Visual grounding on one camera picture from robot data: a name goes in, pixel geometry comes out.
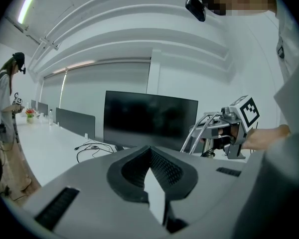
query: black cap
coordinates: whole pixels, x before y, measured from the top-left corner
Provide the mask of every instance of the black cap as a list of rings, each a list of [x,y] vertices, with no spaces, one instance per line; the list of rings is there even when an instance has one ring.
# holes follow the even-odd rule
[[[12,55],[18,65],[19,71],[25,74],[25,68],[22,70],[22,66],[24,65],[25,57],[22,52],[17,52]]]
[[[201,0],[202,3],[208,8],[210,11],[217,15],[226,15],[226,7],[224,4],[214,3],[214,0]]]

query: black camera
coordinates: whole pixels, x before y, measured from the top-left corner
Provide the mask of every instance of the black camera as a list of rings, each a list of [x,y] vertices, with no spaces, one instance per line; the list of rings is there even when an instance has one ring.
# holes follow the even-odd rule
[[[205,6],[200,0],[186,0],[186,9],[189,10],[199,21],[206,20]]]

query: potted plant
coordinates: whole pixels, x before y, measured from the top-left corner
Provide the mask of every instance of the potted plant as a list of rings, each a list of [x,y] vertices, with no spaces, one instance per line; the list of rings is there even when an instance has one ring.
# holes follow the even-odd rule
[[[27,109],[25,114],[26,114],[26,122],[33,123],[34,109]]]

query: white desk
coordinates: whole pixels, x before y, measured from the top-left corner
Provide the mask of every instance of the white desk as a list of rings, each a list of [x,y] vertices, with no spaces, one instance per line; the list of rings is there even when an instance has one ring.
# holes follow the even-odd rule
[[[72,133],[56,124],[49,125],[48,119],[42,122],[33,118],[34,123],[28,124],[26,118],[20,114],[16,115],[16,126],[26,161],[28,162],[34,176],[41,186],[46,185],[69,168],[76,165],[76,155],[84,147],[74,150],[88,140],[84,137]],[[91,159],[96,150],[84,151],[79,154],[79,161]],[[109,154],[99,150],[94,157]]]

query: gray desk divider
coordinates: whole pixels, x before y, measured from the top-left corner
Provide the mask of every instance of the gray desk divider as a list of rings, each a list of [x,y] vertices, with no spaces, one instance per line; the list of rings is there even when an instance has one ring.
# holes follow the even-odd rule
[[[38,113],[44,113],[44,116],[48,116],[48,105],[38,102]]]
[[[34,109],[34,110],[36,110],[35,104],[36,104],[36,101],[35,100],[31,100],[31,108]]]
[[[56,108],[56,123],[61,127],[81,136],[88,134],[90,139],[95,138],[95,117],[91,115],[71,112]]]

